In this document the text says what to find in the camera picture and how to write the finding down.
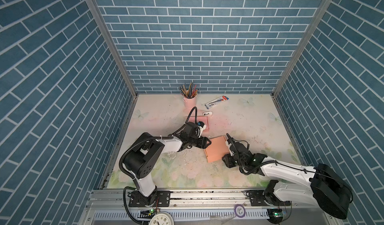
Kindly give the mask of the peach paper box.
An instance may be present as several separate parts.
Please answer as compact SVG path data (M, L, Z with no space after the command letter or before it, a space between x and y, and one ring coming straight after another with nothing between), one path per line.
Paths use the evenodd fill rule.
M225 136L210 139L211 144L205 149L208 163L219 161L225 155L230 154Z

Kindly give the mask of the pink paper box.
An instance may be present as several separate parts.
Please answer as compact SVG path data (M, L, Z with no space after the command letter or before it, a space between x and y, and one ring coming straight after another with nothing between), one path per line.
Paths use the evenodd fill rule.
M199 116L197 120L198 122L204 123L205 129L203 133L206 134L209 131L209 117Z

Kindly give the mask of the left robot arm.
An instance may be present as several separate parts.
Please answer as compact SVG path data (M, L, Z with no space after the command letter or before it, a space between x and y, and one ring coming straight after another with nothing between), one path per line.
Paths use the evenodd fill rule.
M206 149L212 144L208 138L202 135L206 127L203 122L186 122L175 133L165 137L143 133L123 153L119 160L119 168L134 181L140 195L150 198L157 190L151 171L160 155L178 153L192 147Z

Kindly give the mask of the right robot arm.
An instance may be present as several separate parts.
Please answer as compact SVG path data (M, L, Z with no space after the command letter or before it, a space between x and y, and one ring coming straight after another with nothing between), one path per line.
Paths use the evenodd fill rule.
M267 204L300 202L318 206L334 218L347 218L354 198L352 188L328 165L294 165L265 154L253 154L249 147L232 137L227 139L226 145L230 152L222 160L228 168L237 167L245 176L260 175L270 179L263 192Z

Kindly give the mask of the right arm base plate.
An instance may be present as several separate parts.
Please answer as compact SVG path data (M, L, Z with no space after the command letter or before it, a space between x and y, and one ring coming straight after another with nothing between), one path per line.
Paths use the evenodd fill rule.
M249 198L252 207L288 207L292 204L291 201L280 201L273 193L265 195L263 190L248 190L245 195Z

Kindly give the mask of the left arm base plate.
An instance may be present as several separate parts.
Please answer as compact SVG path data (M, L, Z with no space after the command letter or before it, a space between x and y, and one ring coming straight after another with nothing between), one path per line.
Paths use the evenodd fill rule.
M155 190L148 197L145 197L139 191L133 191L130 195L129 207L169 207L170 200L170 191Z

